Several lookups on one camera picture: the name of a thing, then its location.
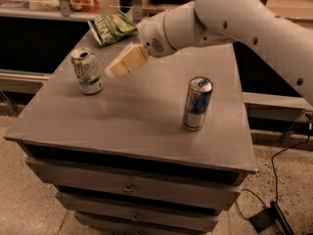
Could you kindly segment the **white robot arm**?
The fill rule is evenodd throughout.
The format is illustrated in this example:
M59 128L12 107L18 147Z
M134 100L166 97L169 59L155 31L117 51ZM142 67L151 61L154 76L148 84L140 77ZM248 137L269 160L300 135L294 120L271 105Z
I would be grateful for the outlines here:
M313 104L313 31L268 10L259 0L194 0L137 24L128 44L106 68L122 76L148 61L188 47L243 43L309 104Z

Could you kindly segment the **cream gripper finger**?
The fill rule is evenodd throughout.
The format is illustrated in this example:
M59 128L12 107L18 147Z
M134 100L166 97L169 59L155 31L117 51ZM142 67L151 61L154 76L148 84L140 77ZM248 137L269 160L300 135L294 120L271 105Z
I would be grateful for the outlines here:
M139 47L139 46L140 44L131 42L126 45L125 50L128 51L128 50L131 50L132 48Z
M149 52L140 44L139 47L121 53L106 67L105 73L110 78L125 75L144 65L149 58Z

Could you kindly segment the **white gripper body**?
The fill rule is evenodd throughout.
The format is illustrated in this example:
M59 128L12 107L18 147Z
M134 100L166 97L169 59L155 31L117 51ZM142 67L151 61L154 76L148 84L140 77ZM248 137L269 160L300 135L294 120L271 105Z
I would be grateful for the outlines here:
M166 37L164 29L165 15L166 13L162 12L153 17L144 18L137 24L140 41L148 49L149 54L156 58L176 53Z

